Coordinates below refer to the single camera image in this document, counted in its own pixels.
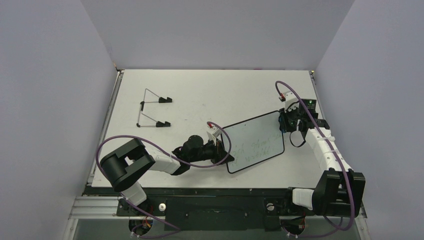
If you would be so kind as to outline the black framed small whiteboard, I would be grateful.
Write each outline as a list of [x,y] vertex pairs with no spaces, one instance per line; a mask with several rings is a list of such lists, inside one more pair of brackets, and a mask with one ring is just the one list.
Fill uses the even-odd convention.
[[275,110],[223,128],[225,133],[221,136],[222,143],[234,158],[226,163],[229,174],[284,153],[284,136],[279,119],[280,113]]

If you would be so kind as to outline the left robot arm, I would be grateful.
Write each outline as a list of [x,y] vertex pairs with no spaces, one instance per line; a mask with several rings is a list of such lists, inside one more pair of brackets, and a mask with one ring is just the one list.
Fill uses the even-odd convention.
[[130,202],[129,208],[136,215],[143,215],[149,210],[149,201],[139,179],[147,171],[179,176],[196,162],[207,160],[216,166],[233,162],[235,158],[220,140],[211,138],[204,142],[199,135],[192,135],[171,154],[148,149],[140,139],[133,138],[97,163],[113,190]]

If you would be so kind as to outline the blue whiteboard eraser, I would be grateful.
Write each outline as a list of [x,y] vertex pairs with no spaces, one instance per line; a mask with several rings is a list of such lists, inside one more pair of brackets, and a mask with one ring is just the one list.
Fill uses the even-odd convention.
[[287,131],[286,131],[285,119],[284,119],[284,116],[282,114],[279,115],[278,122],[279,122],[279,130],[283,134],[286,133]]

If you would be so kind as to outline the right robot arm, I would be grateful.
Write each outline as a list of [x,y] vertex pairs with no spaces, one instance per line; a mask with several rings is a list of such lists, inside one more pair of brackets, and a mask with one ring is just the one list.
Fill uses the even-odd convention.
[[361,208],[366,179],[346,163],[330,126],[316,112],[315,99],[298,100],[293,95],[281,97],[284,104],[279,110],[279,129],[282,133],[300,132],[323,171],[316,187],[293,188],[292,194],[282,199],[283,209],[296,213],[301,207],[317,216],[357,217]]

